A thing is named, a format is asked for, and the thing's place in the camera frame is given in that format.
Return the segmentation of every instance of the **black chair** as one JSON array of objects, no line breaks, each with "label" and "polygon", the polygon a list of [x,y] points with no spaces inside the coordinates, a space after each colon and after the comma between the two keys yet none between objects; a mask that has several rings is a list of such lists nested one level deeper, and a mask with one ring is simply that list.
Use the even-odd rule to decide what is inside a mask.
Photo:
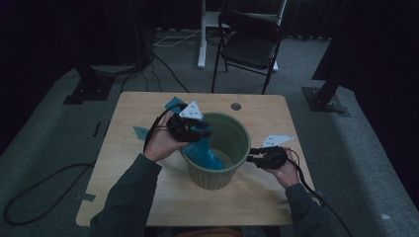
[{"label": "black chair", "polygon": [[266,79],[262,90],[262,94],[265,94],[283,36],[280,26],[267,19],[224,11],[218,16],[218,32],[220,40],[216,53],[211,92],[213,93],[215,86],[218,60],[221,55],[227,72],[227,65],[230,65],[265,75]]}]

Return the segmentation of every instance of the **desk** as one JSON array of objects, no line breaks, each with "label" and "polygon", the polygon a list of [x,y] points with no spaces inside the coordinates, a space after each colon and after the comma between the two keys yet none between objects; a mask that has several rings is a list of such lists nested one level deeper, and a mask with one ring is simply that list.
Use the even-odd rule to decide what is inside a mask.
[{"label": "desk", "polygon": [[[124,92],[121,94],[96,167],[86,190],[95,196],[83,200],[77,223],[88,226],[102,210],[110,188],[142,152],[143,141],[133,126],[151,127],[164,105],[174,96],[198,102],[201,111],[228,113],[248,129],[252,147],[260,147],[267,134],[286,134],[294,140],[284,143],[300,158],[300,166],[310,186],[312,181],[293,127],[287,102],[275,95],[183,94]],[[234,111],[232,103],[241,105]],[[245,162],[230,184],[217,191],[199,188],[191,180],[188,165],[179,151],[160,161],[154,203],[148,226],[220,226],[290,224],[291,212],[285,191],[271,174]]]}]

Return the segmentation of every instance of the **black cable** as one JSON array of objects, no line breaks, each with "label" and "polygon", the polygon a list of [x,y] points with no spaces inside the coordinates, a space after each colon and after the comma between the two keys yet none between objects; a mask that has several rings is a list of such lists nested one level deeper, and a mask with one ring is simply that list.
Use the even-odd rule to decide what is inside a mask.
[{"label": "black cable", "polygon": [[[3,219],[6,223],[10,224],[10,225],[26,225],[26,224],[30,224],[33,223],[37,220],[40,220],[41,218],[43,218],[44,216],[46,216],[48,213],[50,213],[61,201],[62,199],[68,194],[68,192],[70,192],[70,190],[74,187],[74,185],[77,183],[78,180],[80,180],[80,178],[92,167],[94,167],[94,164],[96,163],[96,160],[90,164],[74,164],[74,165],[70,165],[67,167],[64,167],[58,171],[56,171],[55,173],[49,175],[48,177],[44,178],[43,180],[41,180],[40,182],[38,182],[37,184],[21,191],[20,193],[16,194],[14,197],[12,197],[6,204],[4,211],[3,211]],[[25,194],[29,193],[30,191],[32,191],[33,189],[35,189],[36,187],[40,186],[41,184],[45,183],[46,181],[48,181],[50,178],[52,178],[53,176],[71,169],[71,168],[75,168],[75,167],[79,167],[79,166],[87,166],[81,173],[80,175],[74,180],[74,182],[68,187],[68,189],[61,195],[61,197],[53,204],[51,205],[44,213],[40,214],[39,216],[30,219],[30,220],[26,220],[26,221],[14,221],[11,220],[9,217],[9,208],[12,206],[12,204],[18,199],[21,198],[22,196],[24,196]]]},{"label": "black cable", "polygon": [[144,71],[142,71],[141,76],[145,79],[145,90],[149,92],[148,90],[148,79],[144,76]]},{"label": "black cable", "polygon": [[178,103],[175,105],[172,105],[170,107],[168,107],[159,117],[157,117],[157,119],[154,121],[153,125],[151,126],[150,130],[147,132],[147,135],[145,136],[145,140],[144,140],[144,147],[142,149],[142,152],[145,151],[145,148],[147,148],[148,142],[151,139],[152,134],[154,133],[154,130],[156,129],[156,127],[158,127],[161,119],[163,119],[163,117],[172,109],[174,108],[181,108],[182,110],[187,107],[188,105],[185,103]]},{"label": "black cable", "polygon": [[299,168],[299,157],[298,157],[298,154],[296,154],[296,152],[295,151],[293,151],[293,150],[291,150],[291,149],[288,149],[289,151],[291,151],[293,154],[295,154],[296,155],[296,158],[297,158],[297,161],[298,161],[298,164],[294,161],[294,160],[292,160],[292,159],[290,159],[290,158],[287,158],[288,159],[288,161],[290,161],[295,167],[296,167],[296,169],[298,170],[298,175],[299,175],[299,179],[301,180],[301,183],[302,183],[302,185],[312,194],[312,195],[314,195],[316,198],[318,198],[325,206],[327,206],[327,208],[329,208],[330,209],[330,211],[332,211],[332,213],[336,216],[336,218],[339,220],[339,222],[342,224],[342,226],[345,228],[345,230],[346,230],[346,232],[348,233],[348,235],[349,236],[351,236],[352,237],[352,233],[351,233],[351,231],[349,230],[349,228],[346,226],[346,224],[343,222],[343,220],[342,220],[342,218],[339,216],[339,214],[329,205],[329,203],[327,203],[325,200],[324,200],[324,198],[323,197],[321,197],[320,195],[318,195],[308,184],[307,184],[307,182],[305,181],[305,178],[304,178],[304,174],[302,173],[302,170],[301,170],[301,168]]},{"label": "black cable", "polygon": [[172,68],[169,67],[169,65],[167,65],[166,62],[164,62],[159,56],[157,56],[153,51],[151,52],[155,57],[157,57],[157,59],[159,59],[172,73],[172,75],[175,77],[176,81],[178,81],[178,83],[185,89],[186,92],[190,93],[188,91],[188,89],[186,89],[186,87],[182,84],[182,82],[178,79],[178,77],[175,75],[175,73],[172,71]]},{"label": "black cable", "polygon": [[153,64],[153,62],[151,61],[151,73],[154,75],[154,77],[157,79],[157,82],[158,82],[158,88],[159,88],[159,90],[160,90],[160,92],[162,92],[162,90],[161,90],[161,83],[160,83],[160,79],[158,79],[158,76],[154,73],[154,64]]},{"label": "black cable", "polygon": [[126,81],[129,79],[129,78],[131,78],[134,74],[136,74],[136,73],[138,73],[138,72],[140,72],[140,71],[137,71],[137,70],[135,70],[135,71],[133,71],[133,72],[131,72],[127,77],[126,77],[126,79],[124,79],[124,82],[123,82],[123,84],[121,85],[121,88],[120,88],[120,93],[122,94],[123,93],[123,91],[124,91],[124,85],[126,84]]}]

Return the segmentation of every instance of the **gray sleeve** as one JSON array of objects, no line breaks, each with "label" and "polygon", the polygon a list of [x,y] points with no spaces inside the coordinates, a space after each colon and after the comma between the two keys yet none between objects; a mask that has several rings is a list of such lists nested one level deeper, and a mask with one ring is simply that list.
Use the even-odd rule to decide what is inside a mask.
[{"label": "gray sleeve", "polygon": [[334,236],[330,216],[315,202],[302,184],[286,189],[295,236]]},{"label": "gray sleeve", "polygon": [[88,236],[142,236],[160,171],[161,166],[138,155],[91,219]]}]

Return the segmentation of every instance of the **hand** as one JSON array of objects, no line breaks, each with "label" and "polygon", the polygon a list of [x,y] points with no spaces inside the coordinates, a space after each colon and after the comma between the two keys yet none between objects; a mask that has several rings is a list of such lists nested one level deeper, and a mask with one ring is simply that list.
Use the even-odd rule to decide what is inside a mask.
[{"label": "hand", "polygon": [[[284,147],[287,151],[288,157],[294,161],[291,151],[288,147]],[[265,171],[273,174],[277,178],[278,182],[284,189],[287,189],[290,186],[299,184],[298,172],[296,167],[290,161],[287,161],[285,165],[280,167],[277,170],[265,169]]]},{"label": "hand", "polygon": [[[158,126],[165,126],[173,113],[168,112]],[[154,162],[170,156],[174,151],[187,146],[189,142],[179,142],[170,135],[167,127],[156,127],[144,151],[144,156]]]}]

